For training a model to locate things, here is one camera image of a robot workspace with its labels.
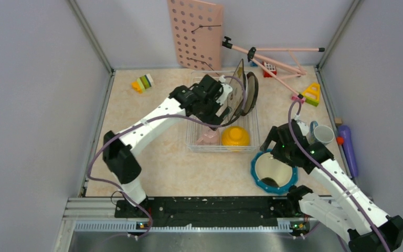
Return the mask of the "blue rimmed bowl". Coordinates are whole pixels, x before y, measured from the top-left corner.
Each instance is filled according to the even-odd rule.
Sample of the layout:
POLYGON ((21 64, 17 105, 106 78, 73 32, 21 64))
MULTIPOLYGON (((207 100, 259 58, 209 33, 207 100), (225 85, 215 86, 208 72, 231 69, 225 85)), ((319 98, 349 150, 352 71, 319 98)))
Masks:
POLYGON ((270 151, 260 151, 254 156, 250 162, 250 174, 256 186, 266 193, 283 195, 298 182, 298 168, 275 159, 270 151))

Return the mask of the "square floral plate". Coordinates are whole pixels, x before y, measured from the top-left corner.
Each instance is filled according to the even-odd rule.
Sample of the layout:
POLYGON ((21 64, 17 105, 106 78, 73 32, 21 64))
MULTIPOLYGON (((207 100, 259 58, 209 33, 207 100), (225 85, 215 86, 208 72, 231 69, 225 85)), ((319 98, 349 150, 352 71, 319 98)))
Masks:
MULTIPOLYGON (((239 61, 239 64, 237 65, 235 72, 232 74, 232 76, 240 79, 243 83, 246 83, 243 59, 239 61)), ((240 106, 242 105, 243 93, 242 93, 242 86, 236 79, 230 78, 229 85, 233 88, 233 91, 229 95, 229 98, 227 100, 227 107, 230 108, 230 113, 228 114, 227 119, 228 121, 231 121, 236 116, 240 106)))

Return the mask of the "white pink handled cup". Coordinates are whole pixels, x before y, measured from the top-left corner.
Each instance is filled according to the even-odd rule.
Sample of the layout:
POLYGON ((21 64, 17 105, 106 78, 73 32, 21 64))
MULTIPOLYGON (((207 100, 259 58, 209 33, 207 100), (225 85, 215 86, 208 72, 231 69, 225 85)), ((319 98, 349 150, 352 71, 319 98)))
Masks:
POLYGON ((218 130, 213 130, 209 127, 204 127, 201 135, 196 141, 196 145, 220 145, 220 133, 218 130))

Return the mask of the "orange yellow bowl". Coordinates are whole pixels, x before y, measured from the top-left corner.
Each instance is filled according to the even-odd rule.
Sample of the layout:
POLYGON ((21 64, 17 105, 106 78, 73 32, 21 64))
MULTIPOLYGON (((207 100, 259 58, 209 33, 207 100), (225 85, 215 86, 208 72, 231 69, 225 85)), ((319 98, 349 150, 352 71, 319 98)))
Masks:
POLYGON ((223 130, 221 143, 225 146, 248 146, 250 144, 250 135, 243 127, 231 126, 223 130))

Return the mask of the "white wire dish rack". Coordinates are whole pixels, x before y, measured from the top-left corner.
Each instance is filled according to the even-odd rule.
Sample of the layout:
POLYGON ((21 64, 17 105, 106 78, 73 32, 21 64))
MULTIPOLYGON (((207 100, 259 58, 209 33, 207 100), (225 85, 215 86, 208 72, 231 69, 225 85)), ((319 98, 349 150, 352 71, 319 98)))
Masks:
MULTIPOLYGON (((245 86, 247 88, 247 78, 246 75, 250 71, 244 71, 245 74, 245 81, 246 83, 245 86)), ((225 76, 231 76, 234 73, 232 70, 223 70, 223 71, 193 71, 190 74, 190 82, 191 83, 198 83, 201 78, 204 75, 210 75, 214 79, 219 79, 220 76, 225 75, 225 76)), ((258 123, 258 113, 257 113, 257 107, 248 113, 246 116, 240 116, 236 121, 228 121, 226 118, 224 123, 227 122, 232 122, 231 126, 239 126, 245 128, 250 135, 250 144, 248 146, 225 146, 222 145, 220 142, 220 145, 196 145, 196 141, 199 138, 199 136, 202 133, 202 130, 204 127, 201 124, 195 123, 195 122, 188 122, 187 123, 187 128, 186 128, 186 145, 191 151, 194 152, 252 152, 256 150, 260 144, 260 132, 259 132, 259 123, 258 123)), ((219 128, 217 129, 220 133, 220 140, 221 140, 221 134, 223 130, 225 130, 228 127, 224 128, 219 128)))

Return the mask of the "dark red rimmed plate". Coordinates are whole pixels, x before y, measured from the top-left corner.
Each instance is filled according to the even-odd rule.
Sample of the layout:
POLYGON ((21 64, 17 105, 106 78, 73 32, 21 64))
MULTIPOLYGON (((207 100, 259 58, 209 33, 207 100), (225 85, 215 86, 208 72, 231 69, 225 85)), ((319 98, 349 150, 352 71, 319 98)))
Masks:
POLYGON ((249 72, 247 73, 246 78, 248 94, 245 108, 240 114, 241 116, 246 116, 255 108, 259 93, 259 82, 257 76, 253 72, 249 72))

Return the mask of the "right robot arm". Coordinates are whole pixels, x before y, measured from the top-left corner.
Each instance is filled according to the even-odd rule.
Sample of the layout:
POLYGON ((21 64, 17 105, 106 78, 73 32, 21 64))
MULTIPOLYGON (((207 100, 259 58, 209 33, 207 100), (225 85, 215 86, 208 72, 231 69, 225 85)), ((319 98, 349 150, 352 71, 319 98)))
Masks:
POLYGON ((292 185, 287 193, 287 210, 293 216, 309 215, 332 230, 351 251, 394 251, 403 241, 403 218, 379 208, 341 169, 322 143, 308 143, 300 126, 291 120, 273 126, 261 145, 288 166, 305 170, 330 192, 338 207, 321 199, 305 185, 292 185))

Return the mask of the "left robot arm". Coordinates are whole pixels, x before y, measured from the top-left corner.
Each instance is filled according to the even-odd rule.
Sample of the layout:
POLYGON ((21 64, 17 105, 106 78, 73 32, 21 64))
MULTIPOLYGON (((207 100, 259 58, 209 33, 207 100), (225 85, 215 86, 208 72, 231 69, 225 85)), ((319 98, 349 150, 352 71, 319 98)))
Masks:
POLYGON ((212 129, 221 125, 230 110, 219 110, 232 92, 233 88, 227 84, 225 76, 214 79, 204 75, 190 87, 176 87, 136 124, 124 131, 109 131, 104 135, 102 159, 119 181, 121 191, 129 197, 127 209, 133 216, 141 217, 147 211, 146 193, 139 179, 142 168, 136 156, 180 119, 197 118, 212 129))

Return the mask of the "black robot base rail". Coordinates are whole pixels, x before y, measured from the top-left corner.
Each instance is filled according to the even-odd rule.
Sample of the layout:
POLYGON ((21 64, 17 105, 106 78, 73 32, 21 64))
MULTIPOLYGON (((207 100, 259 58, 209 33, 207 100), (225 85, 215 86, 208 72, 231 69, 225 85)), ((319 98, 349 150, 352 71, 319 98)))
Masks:
POLYGON ((295 213, 285 196, 148 197, 139 207, 118 200, 114 216, 136 220, 136 229, 191 227, 206 231, 276 230, 306 235, 315 224, 295 213))

